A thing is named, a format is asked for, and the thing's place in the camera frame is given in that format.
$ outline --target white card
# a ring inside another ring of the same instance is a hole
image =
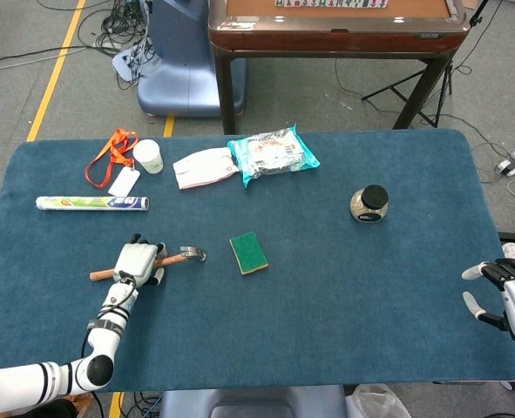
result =
[[[108,189],[108,193],[117,198],[124,198],[132,190],[140,175],[139,171],[125,166]]]

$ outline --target black jar lid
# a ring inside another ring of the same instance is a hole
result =
[[[387,205],[389,194],[379,185],[368,185],[362,192],[363,204],[372,211],[378,211]]]

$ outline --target hammer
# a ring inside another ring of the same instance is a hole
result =
[[[196,246],[181,246],[181,253],[173,255],[171,257],[165,257],[164,259],[156,259],[152,265],[154,268],[160,268],[163,266],[169,266],[170,264],[181,263],[186,260],[197,260],[203,262],[207,259],[207,255],[203,250]],[[100,272],[92,272],[89,274],[91,281],[100,281],[110,279],[113,276],[113,268],[109,270],[102,270]]]

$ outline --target robotic arm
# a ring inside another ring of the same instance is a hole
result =
[[[137,300],[137,289],[144,284],[158,285],[164,276],[164,268],[152,275],[152,263],[166,257],[166,247],[139,238],[140,235],[133,235],[121,250],[113,271],[115,283],[97,318],[89,321],[83,358],[63,366],[45,362],[0,369],[0,413],[39,405],[59,395],[91,392],[110,382],[114,355]],[[84,357],[87,342],[92,353]]]
[[[463,293],[464,303],[476,317],[501,331],[508,331],[515,340],[515,260],[499,259],[495,263],[483,262],[463,272],[463,279],[486,277],[499,291],[505,305],[504,316],[487,313],[469,292]]]

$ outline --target green sponge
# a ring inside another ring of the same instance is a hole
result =
[[[265,253],[255,233],[244,233],[240,237],[231,238],[230,245],[238,260],[241,274],[250,274],[268,267]]]

